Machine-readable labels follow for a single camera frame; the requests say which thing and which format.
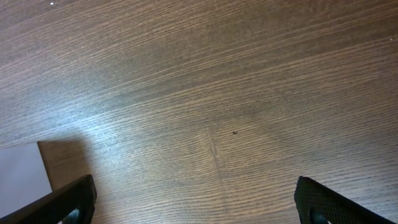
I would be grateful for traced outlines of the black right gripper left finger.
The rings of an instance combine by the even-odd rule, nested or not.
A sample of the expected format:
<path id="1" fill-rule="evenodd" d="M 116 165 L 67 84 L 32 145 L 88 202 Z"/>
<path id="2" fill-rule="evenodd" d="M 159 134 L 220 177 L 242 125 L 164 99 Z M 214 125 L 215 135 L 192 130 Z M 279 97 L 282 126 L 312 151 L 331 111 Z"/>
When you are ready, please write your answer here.
<path id="1" fill-rule="evenodd" d="M 84 175 L 1 218 L 1 224 L 90 224 L 97 192 L 93 176 Z"/>

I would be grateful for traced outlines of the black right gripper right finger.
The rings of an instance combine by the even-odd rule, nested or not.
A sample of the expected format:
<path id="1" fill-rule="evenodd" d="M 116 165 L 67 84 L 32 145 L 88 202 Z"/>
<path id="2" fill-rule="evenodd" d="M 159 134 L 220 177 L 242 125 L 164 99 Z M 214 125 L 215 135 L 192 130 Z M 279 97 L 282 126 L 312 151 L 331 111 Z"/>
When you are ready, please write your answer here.
<path id="1" fill-rule="evenodd" d="M 298 178 L 294 201 L 301 224 L 394 224 L 309 177 Z"/>

